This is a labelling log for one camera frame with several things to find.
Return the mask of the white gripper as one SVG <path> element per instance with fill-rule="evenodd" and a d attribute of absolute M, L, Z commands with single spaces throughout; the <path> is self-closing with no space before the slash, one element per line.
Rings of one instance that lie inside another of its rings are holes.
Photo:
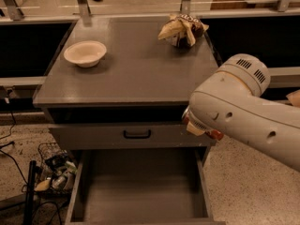
<path fill-rule="evenodd" d="M 187 123 L 187 131 L 195 136 L 202 136 L 208 127 L 199 121 L 192 112 L 188 112 L 189 121 Z"/>

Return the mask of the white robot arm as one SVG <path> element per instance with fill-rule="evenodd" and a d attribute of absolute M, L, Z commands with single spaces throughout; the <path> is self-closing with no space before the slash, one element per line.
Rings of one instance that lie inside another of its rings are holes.
<path fill-rule="evenodd" d="M 189 121 L 300 171 L 300 109 L 263 99 L 269 83 L 263 62 L 249 54 L 236 54 L 191 94 Z"/>

